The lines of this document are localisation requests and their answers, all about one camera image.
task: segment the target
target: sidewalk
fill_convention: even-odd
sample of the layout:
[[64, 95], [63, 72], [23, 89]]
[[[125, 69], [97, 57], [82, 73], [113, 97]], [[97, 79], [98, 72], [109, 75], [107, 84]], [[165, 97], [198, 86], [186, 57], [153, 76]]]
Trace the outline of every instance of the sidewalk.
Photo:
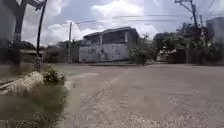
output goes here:
[[[145, 63], [144, 66], [151, 65], [152, 62]], [[128, 61], [122, 62], [99, 62], [99, 63], [87, 63], [88, 66], [141, 66], [140, 64], [131, 63]]]

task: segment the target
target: pole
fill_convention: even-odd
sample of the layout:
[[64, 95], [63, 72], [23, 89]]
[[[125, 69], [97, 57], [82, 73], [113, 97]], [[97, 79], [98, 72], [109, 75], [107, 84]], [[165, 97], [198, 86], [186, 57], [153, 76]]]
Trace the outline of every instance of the pole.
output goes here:
[[44, 19], [44, 14], [47, 6], [47, 0], [44, 1], [43, 9], [40, 16], [40, 22], [38, 27], [38, 34], [37, 34], [37, 71], [40, 71], [40, 36], [41, 36], [41, 29], [42, 29], [42, 23]]
[[206, 47], [207, 42], [205, 39], [205, 29], [203, 25], [202, 15], [200, 15], [200, 21], [201, 21], [201, 35], [202, 35], [203, 46]]
[[69, 27], [68, 63], [71, 63], [71, 40], [72, 40], [72, 22], [70, 22]]
[[191, 3], [191, 8], [192, 8], [192, 14], [193, 14], [193, 18], [194, 18], [194, 25], [195, 28], [198, 28], [198, 22], [197, 22], [197, 16], [196, 16], [196, 5], [193, 4], [193, 0], [190, 1]]

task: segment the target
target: grass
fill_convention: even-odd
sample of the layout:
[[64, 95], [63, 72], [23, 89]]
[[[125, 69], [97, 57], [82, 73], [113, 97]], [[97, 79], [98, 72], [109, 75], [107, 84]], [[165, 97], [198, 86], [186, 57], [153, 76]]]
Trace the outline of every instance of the grass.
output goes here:
[[37, 85], [22, 96], [0, 96], [0, 119], [10, 128], [53, 128], [63, 118], [68, 92], [59, 85]]

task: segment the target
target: roof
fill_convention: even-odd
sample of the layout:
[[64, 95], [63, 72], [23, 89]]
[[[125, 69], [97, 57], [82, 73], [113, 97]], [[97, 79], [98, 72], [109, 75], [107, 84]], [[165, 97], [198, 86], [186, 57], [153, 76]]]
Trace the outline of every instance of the roof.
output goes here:
[[95, 32], [95, 33], [91, 33], [91, 34], [88, 34], [88, 35], [84, 36], [84, 38], [86, 38], [86, 37], [90, 37], [90, 36], [98, 36], [98, 35], [106, 34], [106, 33], [110, 33], [110, 32], [125, 31], [125, 30], [126, 30], [126, 31], [131, 30], [132, 32], [138, 34], [138, 32], [136, 31], [135, 28], [131, 28], [131, 27], [122, 27], [122, 28], [115, 28], [115, 29], [106, 29], [106, 30], [103, 31], [103, 32]]
[[216, 18], [213, 18], [213, 19], [209, 19], [206, 22], [211, 23], [211, 22], [217, 22], [217, 21], [219, 21], [219, 22], [224, 21], [224, 17], [216, 17]]
[[27, 53], [27, 54], [36, 54], [37, 51], [35, 50], [20, 50], [21, 53]]
[[124, 31], [124, 30], [130, 30], [133, 29], [131, 27], [122, 27], [122, 28], [115, 28], [115, 29], [107, 29], [105, 31], [103, 31], [103, 33], [110, 33], [110, 32], [117, 32], [117, 31]]

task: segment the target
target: bush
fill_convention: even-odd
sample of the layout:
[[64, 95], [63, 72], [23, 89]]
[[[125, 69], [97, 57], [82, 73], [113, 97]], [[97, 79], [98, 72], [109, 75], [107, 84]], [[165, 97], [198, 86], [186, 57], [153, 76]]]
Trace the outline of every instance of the bush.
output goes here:
[[63, 118], [67, 95], [63, 86], [38, 85], [24, 96], [2, 96], [0, 119], [9, 120], [10, 128], [53, 128]]
[[53, 68], [50, 68], [47, 71], [45, 71], [43, 74], [43, 77], [44, 77], [44, 83], [47, 83], [47, 84], [58, 84], [60, 82], [65, 81], [65, 76], [60, 75]]
[[137, 64], [144, 65], [147, 61], [147, 54], [141, 48], [132, 48], [130, 50], [130, 56], [131, 56], [131, 60]]

